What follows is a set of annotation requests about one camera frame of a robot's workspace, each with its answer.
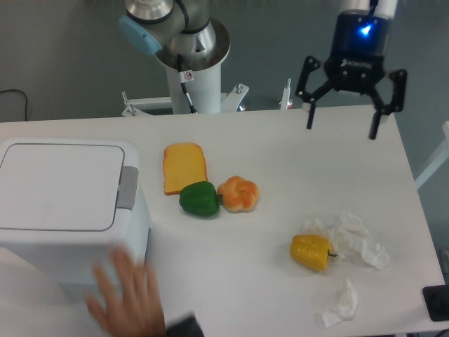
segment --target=hand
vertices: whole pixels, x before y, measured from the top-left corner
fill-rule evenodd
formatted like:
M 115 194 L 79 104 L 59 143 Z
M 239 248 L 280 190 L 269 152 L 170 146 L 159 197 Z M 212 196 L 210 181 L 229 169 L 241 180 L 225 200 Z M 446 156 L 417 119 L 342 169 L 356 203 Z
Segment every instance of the hand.
M 93 294 L 88 294 L 89 312 L 113 337 L 165 336 L 166 326 L 153 268 L 144 263 L 135 265 L 123 248 L 112 251 L 111 259 L 120 278 L 123 299 L 119 299 L 105 270 L 95 264 L 93 273 L 105 297 L 106 310 Z

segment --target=box lid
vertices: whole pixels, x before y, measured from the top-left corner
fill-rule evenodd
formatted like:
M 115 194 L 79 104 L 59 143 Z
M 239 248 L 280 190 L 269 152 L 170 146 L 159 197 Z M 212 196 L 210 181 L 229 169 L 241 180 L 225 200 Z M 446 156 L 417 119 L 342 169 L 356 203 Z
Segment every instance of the box lid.
M 14 140 L 0 149 L 0 229 L 105 231 L 125 151 L 107 142 Z

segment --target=black sleeve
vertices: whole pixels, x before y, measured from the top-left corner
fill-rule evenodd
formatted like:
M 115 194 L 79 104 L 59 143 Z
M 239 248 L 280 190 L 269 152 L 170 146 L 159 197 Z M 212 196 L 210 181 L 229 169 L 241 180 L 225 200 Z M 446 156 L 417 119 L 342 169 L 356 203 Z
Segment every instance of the black sleeve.
M 195 316 L 190 316 L 167 329 L 166 337 L 204 337 Z

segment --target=black device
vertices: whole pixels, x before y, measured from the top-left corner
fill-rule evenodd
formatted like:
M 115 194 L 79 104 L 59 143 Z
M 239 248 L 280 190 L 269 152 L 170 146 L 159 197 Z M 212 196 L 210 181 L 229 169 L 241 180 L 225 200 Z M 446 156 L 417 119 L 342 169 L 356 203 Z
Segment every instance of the black device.
M 422 295 L 432 321 L 449 321 L 449 286 L 426 286 Z
M 375 107 L 370 139 L 376 139 L 380 119 L 403 109 L 407 71 L 384 70 L 391 19 L 375 16 L 378 0 L 370 0 L 369 11 L 346 11 L 338 15 L 330 56 L 321 62 L 307 56 L 302 66 L 295 94 L 310 104 L 307 128 L 311 129 L 316 102 L 330 90 L 369 95 Z M 313 93 L 306 91 L 309 75 L 324 67 L 328 80 Z M 393 82 L 393 97 L 384 104 L 375 85 L 385 76 Z

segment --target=crumpled tissue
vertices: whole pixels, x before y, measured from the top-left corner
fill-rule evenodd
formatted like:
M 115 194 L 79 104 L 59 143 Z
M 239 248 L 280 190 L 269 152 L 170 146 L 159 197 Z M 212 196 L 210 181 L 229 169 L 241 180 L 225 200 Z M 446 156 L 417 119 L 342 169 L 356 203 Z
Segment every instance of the crumpled tissue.
M 343 320 L 351 319 L 356 312 L 358 297 L 354 285 L 346 279 L 343 289 L 340 292 L 338 304 L 321 313 L 321 319 L 325 328 L 340 323 Z
M 384 269 L 390 263 L 385 247 L 375 242 L 363 225 L 363 220 L 350 212 L 343 212 L 340 221 L 329 227 L 325 227 L 318 219 L 307 221 L 302 232 L 320 235 L 330 240 L 333 253 L 338 254 L 340 258 L 344 258 L 347 253 L 357 253 L 377 270 Z

